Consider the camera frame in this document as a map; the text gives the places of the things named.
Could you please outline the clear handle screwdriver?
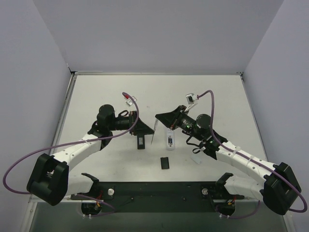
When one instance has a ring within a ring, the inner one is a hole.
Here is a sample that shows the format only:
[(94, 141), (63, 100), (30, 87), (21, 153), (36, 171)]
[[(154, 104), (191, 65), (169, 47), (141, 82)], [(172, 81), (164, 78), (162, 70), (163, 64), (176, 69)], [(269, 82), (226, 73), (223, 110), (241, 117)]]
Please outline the clear handle screwdriver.
[(153, 144), (154, 135), (155, 135), (155, 131), (156, 131), (157, 125), (158, 125), (158, 119), (156, 118), (156, 119), (155, 119), (155, 122), (154, 122), (154, 129), (153, 129), (154, 132), (153, 132), (153, 134), (152, 134), (151, 145)]

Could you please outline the white battery cover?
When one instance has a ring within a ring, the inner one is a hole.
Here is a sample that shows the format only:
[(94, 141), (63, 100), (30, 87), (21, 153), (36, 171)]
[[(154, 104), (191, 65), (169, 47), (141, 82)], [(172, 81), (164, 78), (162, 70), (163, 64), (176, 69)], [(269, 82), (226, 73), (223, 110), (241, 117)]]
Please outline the white battery cover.
[(191, 156), (190, 159), (195, 162), (196, 164), (200, 164), (201, 163), (201, 158), (197, 157), (197, 156)]

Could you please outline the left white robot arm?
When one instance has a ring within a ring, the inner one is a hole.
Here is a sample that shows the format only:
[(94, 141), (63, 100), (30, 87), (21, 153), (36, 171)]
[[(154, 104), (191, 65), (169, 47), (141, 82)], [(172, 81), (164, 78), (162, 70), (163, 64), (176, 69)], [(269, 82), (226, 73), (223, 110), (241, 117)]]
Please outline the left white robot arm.
[(101, 151), (112, 139), (113, 131), (129, 131), (141, 140), (154, 130), (138, 118), (137, 111), (115, 114), (114, 108), (103, 105), (90, 131), (78, 142), (52, 155), (38, 157), (30, 175), (27, 191), (54, 206), (69, 195), (82, 193), (89, 199), (97, 197), (99, 180), (87, 173), (69, 172), (90, 155)]

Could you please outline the black remote control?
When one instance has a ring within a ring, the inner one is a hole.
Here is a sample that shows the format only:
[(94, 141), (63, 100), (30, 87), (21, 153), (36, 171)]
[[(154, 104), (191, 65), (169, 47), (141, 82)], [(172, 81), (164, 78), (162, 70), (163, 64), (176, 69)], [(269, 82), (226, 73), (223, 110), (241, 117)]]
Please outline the black remote control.
[(137, 135), (137, 149), (138, 150), (145, 149), (145, 137), (143, 134)]

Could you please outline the black battery cover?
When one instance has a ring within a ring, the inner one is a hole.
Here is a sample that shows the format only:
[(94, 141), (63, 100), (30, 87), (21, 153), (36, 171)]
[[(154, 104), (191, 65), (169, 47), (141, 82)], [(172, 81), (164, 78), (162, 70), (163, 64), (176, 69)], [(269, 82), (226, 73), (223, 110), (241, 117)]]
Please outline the black battery cover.
[(161, 162), (161, 169), (162, 170), (169, 169), (169, 158), (168, 157), (161, 157), (160, 162)]

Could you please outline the white remote control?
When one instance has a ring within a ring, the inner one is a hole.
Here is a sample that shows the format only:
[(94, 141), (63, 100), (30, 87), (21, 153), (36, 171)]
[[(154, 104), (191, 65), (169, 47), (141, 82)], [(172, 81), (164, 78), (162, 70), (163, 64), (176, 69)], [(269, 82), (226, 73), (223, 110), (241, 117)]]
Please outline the white remote control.
[(167, 129), (166, 136), (167, 136), (167, 150), (172, 151), (175, 149), (174, 131)]

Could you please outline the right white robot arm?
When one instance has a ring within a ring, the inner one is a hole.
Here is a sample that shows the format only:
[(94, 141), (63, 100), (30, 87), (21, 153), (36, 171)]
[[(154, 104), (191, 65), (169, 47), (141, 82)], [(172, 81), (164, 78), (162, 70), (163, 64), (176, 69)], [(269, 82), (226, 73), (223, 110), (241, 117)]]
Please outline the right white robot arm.
[(238, 149), (226, 138), (211, 131), (209, 115), (200, 114), (193, 119), (183, 105), (171, 112), (157, 114), (155, 118), (166, 128), (180, 128), (190, 137), (199, 140), (198, 147), (207, 156), (225, 162), (249, 176), (249, 179), (229, 176), (224, 181), (224, 189), (230, 195), (243, 195), (263, 201), (279, 215), (285, 215), (291, 210), (301, 188), (288, 164), (274, 164)]

